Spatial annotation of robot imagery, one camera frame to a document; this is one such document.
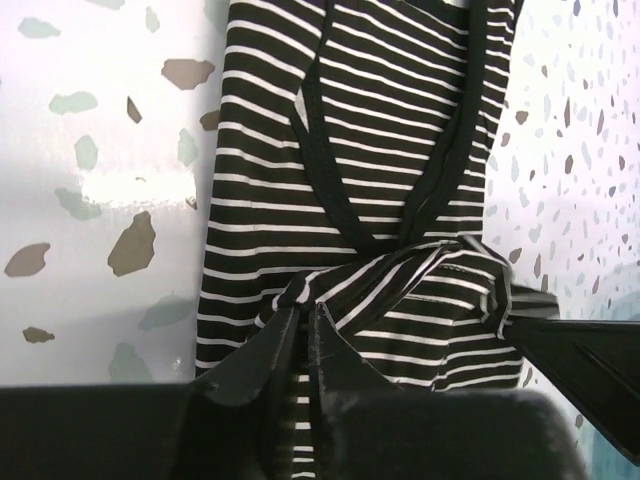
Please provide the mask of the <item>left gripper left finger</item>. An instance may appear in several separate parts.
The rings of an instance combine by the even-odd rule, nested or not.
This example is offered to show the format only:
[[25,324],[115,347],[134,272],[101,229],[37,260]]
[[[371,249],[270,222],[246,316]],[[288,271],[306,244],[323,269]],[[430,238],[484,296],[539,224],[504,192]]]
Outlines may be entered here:
[[194,380],[190,392],[222,407],[252,403],[272,380],[286,380],[293,369],[299,319],[296,307],[277,311],[258,334]]

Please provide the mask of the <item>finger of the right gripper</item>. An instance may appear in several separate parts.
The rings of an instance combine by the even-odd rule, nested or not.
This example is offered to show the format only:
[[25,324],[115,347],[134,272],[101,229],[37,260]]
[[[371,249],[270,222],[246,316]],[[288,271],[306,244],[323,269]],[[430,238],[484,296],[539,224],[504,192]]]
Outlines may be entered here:
[[630,462],[639,463],[639,323],[521,320],[505,339]]

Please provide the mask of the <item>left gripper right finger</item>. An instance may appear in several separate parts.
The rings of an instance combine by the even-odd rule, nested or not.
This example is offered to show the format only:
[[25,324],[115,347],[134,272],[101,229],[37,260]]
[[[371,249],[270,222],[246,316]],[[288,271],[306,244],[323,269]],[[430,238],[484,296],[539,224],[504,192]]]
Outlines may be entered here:
[[313,400],[327,400],[335,392],[399,390],[338,332],[324,303],[317,303],[309,316],[307,345]]

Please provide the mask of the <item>striped black white tank top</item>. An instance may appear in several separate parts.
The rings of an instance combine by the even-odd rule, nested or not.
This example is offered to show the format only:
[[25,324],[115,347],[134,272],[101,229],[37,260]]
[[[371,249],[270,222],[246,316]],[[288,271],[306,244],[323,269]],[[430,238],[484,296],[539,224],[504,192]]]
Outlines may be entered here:
[[522,5],[234,1],[196,370],[325,305],[390,382],[510,389],[504,338],[557,300],[482,242]]

